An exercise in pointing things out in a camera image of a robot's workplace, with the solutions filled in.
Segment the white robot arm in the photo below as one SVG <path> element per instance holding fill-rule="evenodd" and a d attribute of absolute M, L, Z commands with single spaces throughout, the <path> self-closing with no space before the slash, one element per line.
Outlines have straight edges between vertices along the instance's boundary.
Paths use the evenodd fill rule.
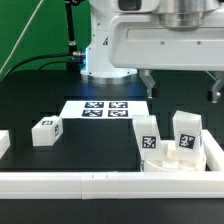
<path fill-rule="evenodd" d="M 118 83 L 138 74 L 157 95 L 153 70 L 213 71 L 215 103 L 224 87 L 224 2 L 218 0 L 88 0 L 91 42 L 85 79 Z"/>

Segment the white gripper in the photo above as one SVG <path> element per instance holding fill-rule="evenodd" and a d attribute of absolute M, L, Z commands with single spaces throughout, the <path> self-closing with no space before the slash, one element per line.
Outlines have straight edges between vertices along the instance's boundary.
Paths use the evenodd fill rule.
<path fill-rule="evenodd" d="M 197 28 L 168 29 L 153 14 L 120 14 L 109 25 L 109 60 L 116 67 L 224 71 L 224 9 L 208 13 Z M 139 77 L 148 97 L 158 97 L 149 70 Z"/>

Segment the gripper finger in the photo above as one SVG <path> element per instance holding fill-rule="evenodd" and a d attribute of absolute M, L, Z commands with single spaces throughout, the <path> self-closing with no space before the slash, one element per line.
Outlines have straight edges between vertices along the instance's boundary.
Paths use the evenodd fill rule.
<path fill-rule="evenodd" d="M 224 71 L 208 72 L 208 75 L 215 81 L 212 88 L 208 91 L 208 101 L 217 103 L 221 97 L 220 90 L 224 86 Z"/>

